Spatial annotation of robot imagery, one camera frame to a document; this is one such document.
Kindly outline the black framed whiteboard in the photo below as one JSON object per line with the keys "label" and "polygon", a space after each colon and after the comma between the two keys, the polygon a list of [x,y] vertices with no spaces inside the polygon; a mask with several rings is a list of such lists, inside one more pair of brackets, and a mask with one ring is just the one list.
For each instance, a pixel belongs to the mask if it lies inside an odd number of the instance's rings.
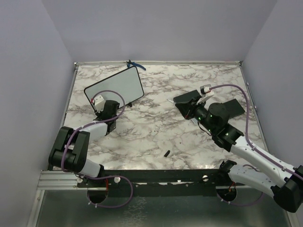
{"label": "black framed whiteboard", "polygon": [[117,101],[120,107],[144,96],[139,72],[134,66],[86,87],[84,93],[91,104],[93,98],[102,95],[106,101]]}

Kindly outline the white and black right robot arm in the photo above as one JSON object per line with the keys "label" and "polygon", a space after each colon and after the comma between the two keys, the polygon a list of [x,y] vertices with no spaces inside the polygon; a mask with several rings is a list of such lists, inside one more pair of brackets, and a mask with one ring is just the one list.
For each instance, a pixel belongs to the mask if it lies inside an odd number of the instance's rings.
{"label": "white and black right robot arm", "polygon": [[191,99],[177,96],[173,103],[186,120],[196,119],[211,134],[215,144],[240,156],[260,173],[249,173],[233,164],[230,169],[218,172],[223,185],[234,181],[253,187],[269,196],[284,210],[295,213],[303,202],[303,167],[294,167],[260,149],[250,146],[244,134],[229,124],[230,111],[224,103],[212,103],[205,108],[200,96]]}

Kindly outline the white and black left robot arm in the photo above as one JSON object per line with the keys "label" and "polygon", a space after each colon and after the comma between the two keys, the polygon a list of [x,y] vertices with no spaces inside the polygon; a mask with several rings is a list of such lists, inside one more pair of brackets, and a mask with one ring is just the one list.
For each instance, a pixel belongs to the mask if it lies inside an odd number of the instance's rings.
{"label": "white and black left robot arm", "polygon": [[116,128],[118,108],[117,101],[107,100],[103,111],[97,113],[97,118],[86,127],[81,126],[79,130],[61,127],[48,158],[49,169],[58,167],[85,175],[93,186],[101,186],[105,179],[104,166],[87,158],[88,146]]}

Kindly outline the black rectangular eraser block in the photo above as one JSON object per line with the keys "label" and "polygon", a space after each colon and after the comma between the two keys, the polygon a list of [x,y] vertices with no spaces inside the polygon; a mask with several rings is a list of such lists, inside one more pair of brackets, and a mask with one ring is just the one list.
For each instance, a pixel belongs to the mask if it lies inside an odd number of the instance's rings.
{"label": "black rectangular eraser block", "polygon": [[193,111],[195,105],[197,104],[200,98],[201,95],[199,94],[199,92],[197,90],[193,90],[185,94],[174,97],[173,102],[175,104],[175,107],[181,113],[181,115],[186,120],[190,120],[193,118]]}

